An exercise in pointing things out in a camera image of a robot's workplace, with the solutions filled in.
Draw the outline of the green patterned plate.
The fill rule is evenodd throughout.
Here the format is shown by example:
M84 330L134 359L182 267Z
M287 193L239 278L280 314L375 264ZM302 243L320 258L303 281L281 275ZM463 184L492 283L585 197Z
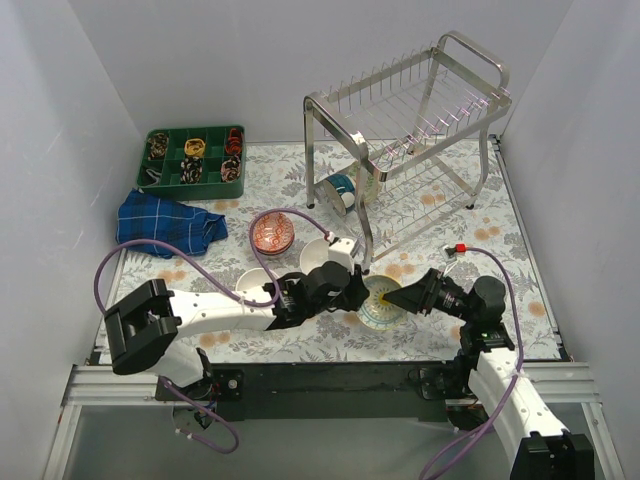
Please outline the green patterned plate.
M364 279L369 297L356 312L359 320L376 331L391 330L403 323L408 313L384 299L384 295L401 288L395 279L385 275L370 275Z

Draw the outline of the red diamond patterned bowl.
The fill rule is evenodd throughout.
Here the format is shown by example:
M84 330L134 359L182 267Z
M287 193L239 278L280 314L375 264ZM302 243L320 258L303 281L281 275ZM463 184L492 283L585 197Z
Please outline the red diamond patterned bowl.
M260 218L253 230L254 245L273 245L276 248L295 240L293 222L284 213L269 213Z

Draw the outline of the orange flower patterned plate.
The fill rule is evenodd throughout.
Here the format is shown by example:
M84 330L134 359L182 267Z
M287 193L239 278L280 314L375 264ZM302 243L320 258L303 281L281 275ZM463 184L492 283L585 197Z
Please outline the orange flower patterned plate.
M381 184L379 180L358 162L353 165L353 178L355 185L356 203L372 204L380 195Z

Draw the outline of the blue white patterned bowl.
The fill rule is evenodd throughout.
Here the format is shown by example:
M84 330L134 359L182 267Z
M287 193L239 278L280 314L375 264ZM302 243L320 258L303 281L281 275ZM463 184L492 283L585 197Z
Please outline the blue white patterned bowl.
M273 245L256 245L256 250L262 255L276 256L286 252L292 245L293 245L293 242L283 244L278 248L276 248Z

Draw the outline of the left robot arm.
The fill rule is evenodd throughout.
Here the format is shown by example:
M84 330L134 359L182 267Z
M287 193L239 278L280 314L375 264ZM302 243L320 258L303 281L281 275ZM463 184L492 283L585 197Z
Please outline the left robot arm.
M325 311L357 311L369 298L361 268L327 261L305 275L286 274L243 290L238 301L220 292L170 290L161 279L145 282L105 315L112 370L152 372L169 378L193 400L213 386L204 353L181 343L187 337L233 330L296 328Z

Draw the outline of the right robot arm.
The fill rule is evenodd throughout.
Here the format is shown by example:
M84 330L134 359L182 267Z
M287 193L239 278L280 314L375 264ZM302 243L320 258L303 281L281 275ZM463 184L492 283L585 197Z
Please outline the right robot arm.
M431 269L416 283L377 298L410 313L436 309L464 322L454 360L454 389L476 397L488 420L474 433L494 429L511 462L512 479L593 479L595 452L584 434L573 434L547 407L522 368L502 321L507 289L481 276L464 291Z

